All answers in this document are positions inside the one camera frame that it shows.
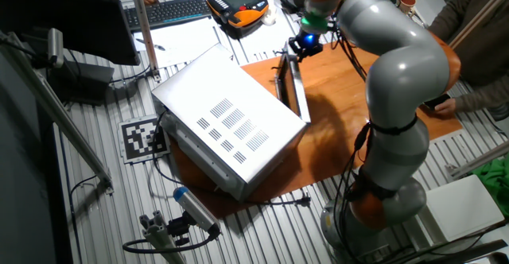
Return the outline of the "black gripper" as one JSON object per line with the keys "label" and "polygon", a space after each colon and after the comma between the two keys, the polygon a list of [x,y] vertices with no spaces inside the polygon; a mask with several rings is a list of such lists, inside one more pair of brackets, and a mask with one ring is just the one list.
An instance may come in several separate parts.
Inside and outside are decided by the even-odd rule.
{"label": "black gripper", "polygon": [[296,37],[289,39],[289,46],[298,63],[301,63],[305,56],[315,56],[323,51],[319,38],[319,34],[300,32]]}

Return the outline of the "person hand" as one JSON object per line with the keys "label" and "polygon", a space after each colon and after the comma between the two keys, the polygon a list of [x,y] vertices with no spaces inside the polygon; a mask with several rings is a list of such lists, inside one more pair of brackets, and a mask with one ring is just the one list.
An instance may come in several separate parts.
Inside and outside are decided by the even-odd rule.
{"label": "person hand", "polygon": [[451,118],[457,110],[457,101],[454,98],[447,99],[435,106],[434,114],[443,118]]}

